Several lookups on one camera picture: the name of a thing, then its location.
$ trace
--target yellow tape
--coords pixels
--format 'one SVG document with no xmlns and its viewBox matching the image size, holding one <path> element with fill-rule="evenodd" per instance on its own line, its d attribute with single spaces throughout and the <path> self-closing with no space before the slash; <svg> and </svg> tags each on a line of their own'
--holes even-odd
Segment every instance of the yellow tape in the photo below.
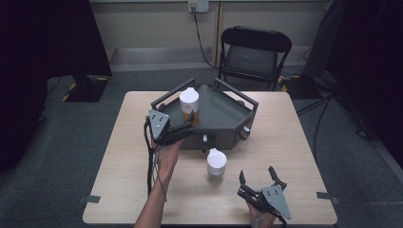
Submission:
<svg viewBox="0 0 403 228">
<path fill-rule="evenodd" d="M 68 95 L 70 95 L 70 94 L 66 94 L 66 95 L 63 97 L 62 102 L 65 102 L 65 101 L 67 100 Z"/>
<path fill-rule="evenodd" d="M 71 87 L 68 89 L 68 90 L 71 90 L 71 89 L 73 89 L 75 87 L 75 83 L 73 83 L 72 85 L 71 85 Z"/>
</svg>

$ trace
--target black curtain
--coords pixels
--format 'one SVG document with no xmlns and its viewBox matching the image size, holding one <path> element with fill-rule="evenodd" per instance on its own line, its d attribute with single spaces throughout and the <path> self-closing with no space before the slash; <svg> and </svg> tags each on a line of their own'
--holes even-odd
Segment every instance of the black curtain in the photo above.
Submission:
<svg viewBox="0 0 403 228">
<path fill-rule="evenodd" d="M 403 1 L 347 1 L 327 70 L 403 165 Z"/>
<path fill-rule="evenodd" d="M 47 80 L 111 76 L 87 0 L 0 0 L 0 171 L 22 158 L 47 96 Z"/>
<path fill-rule="evenodd" d="M 337 35 L 338 27 L 345 8 L 344 0 L 333 0 L 317 29 L 309 59 L 303 69 L 303 77 L 321 78 L 326 70 L 329 56 Z"/>
</svg>

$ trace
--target electrical outlet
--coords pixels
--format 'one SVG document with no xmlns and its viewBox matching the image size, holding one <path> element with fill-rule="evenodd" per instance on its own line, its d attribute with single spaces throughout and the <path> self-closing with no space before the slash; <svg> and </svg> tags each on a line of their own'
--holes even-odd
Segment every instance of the electrical outlet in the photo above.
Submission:
<svg viewBox="0 0 403 228">
<path fill-rule="evenodd" d="M 199 1 L 197 1 L 197 0 L 189 0 L 189 1 L 187 1 L 187 11 L 188 12 L 192 12 L 192 11 L 197 12 L 197 11 L 199 11 Z"/>
<path fill-rule="evenodd" d="M 198 12 L 208 12 L 208 0 L 199 0 Z"/>
</svg>

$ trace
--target white wall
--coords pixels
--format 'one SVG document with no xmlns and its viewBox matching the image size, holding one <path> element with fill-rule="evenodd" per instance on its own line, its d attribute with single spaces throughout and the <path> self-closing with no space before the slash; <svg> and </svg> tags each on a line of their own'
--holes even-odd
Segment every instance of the white wall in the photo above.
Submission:
<svg viewBox="0 0 403 228">
<path fill-rule="evenodd" d="M 329 1 L 210 2 L 208 13 L 197 14 L 201 41 L 204 47 L 214 48 L 216 34 L 231 26 L 278 30 L 293 42 L 287 62 L 297 64 L 304 61 L 303 52 L 314 42 Z M 194 18 L 187 12 L 187 1 L 92 1 L 91 6 L 106 48 L 199 46 Z"/>
</svg>

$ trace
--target wooden table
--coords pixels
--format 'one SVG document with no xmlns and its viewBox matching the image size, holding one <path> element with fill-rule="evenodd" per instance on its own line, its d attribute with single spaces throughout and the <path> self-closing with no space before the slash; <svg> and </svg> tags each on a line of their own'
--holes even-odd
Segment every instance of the wooden table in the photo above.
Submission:
<svg viewBox="0 0 403 228">
<path fill-rule="evenodd" d="M 239 174 L 260 190 L 273 184 L 268 167 L 288 184 L 284 190 L 292 219 L 289 224 L 336 223 L 332 203 L 318 199 L 326 193 L 297 113 L 285 92 L 244 92 L 259 102 L 250 137 L 231 151 L 221 181 L 207 174 L 207 153 L 183 150 L 169 185 L 163 224 L 249 224 L 248 208 L 237 195 Z M 144 116 L 150 103 L 164 92 L 128 92 L 106 148 L 89 202 L 85 223 L 133 224 L 146 197 L 148 153 L 144 141 Z"/>
</svg>

